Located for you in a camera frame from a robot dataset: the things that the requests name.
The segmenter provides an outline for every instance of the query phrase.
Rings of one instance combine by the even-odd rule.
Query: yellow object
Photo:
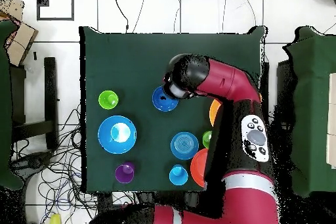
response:
[[[50,216],[50,224],[61,224],[59,213]]]

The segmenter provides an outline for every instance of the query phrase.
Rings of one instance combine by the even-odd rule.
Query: green table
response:
[[[207,55],[247,70],[258,82],[261,63],[260,46],[265,28],[256,27],[250,34],[100,34],[80,27],[81,80],[85,81],[87,191],[158,191],[202,190],[190,175],[191,160],[175,158],[171,139],[180,131],[193,133],[203,148],[202,133],[211,129],[210,98],[180,101],[171,112],[160,112],[152,104],[154,89],[162,85],[168,62],[180,53]],[[118,105],[105,110],[98,104],[104,90],[115,91]],[[100,124],[110,116],[121,115],[135,125],[135,146],[125,154],[109,154],[99,144]],[[116,181],[116,167],[125,161],[135,164],[135,177],[129,184]],[[183,186],[169,181],[174,164],[182,164],[189,173]]]
[[[21,189],[23,185],[22,180],[9,169],[9,159],[12,156],[12,91],[5,42],[16,29],[16,25],[10,20],[0,22],[0,186],[11,190]]]
[[[297,31],[287,46],[298,78],[293,94],[295,125],[291,160],[293,190],[301,196],[314,191],[336,192],[336,171],[326,163],[329,75],[336,72],[336,37],[311,27]]]

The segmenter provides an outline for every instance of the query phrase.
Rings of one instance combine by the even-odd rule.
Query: small blue bowl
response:
[[[190,132],[179,132],[171,140],[171,151],[178,159],[189,160],[198,151],[198,140]]]
[[[179,103],[178,99],[173,99],[170,96],[166,95],[163,91],[162,86],[155,89],[152,95],[152,102],[154,106],[162,111],[162,112],[168,112],[172,111],[177,104]]]
[[[184,185],[188,180],[188,172],[180,164],[175,164],[169,172],[169,180],[174,185]]]
[[[105,119],[98,130],[98,141],[106,152],[123,154],[132,149],[137,139],[134,124],[123,116]]]

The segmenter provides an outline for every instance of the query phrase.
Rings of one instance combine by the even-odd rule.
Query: blue plate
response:
[[[163,91],[162,86],[156,88],[152,95],[152,102],[154,106],[163,112],[172,111],[179,103],[178,99],[172,99],[170,96],[166,95]]]
[[[102,122],[98,141],[111,154],[123,154],[132,149],[137,139],[134,124],[123,116],[112,116]]]
[[[189,160],[198,151],[198,140],[190,132],[177,133],[171,140],[171,151],[180,160]]]

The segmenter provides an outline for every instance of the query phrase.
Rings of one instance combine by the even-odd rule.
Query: cardboard box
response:
[[[336,136],[327,135],[327,163],[336,166]]]
[[[28,51],[36,38],[38,31],[25,23],[20,23],[10,45],[7,48],[9,62],[15,66],[21,64],[28,54]]]
[[[0,0],[0,11],[22,21],[24,2],[22,0]]]
[[[329,103],[336,104],[336,73],[330,74]]]
[[[9,36],[5,45],[10,63],[18,66],[27,56],[27,53],[37,35],[37,30],[19,21],[13,16],[0,11],[0,21],[2,20],[12,20],[12,22],[18,26],[18,29]]]

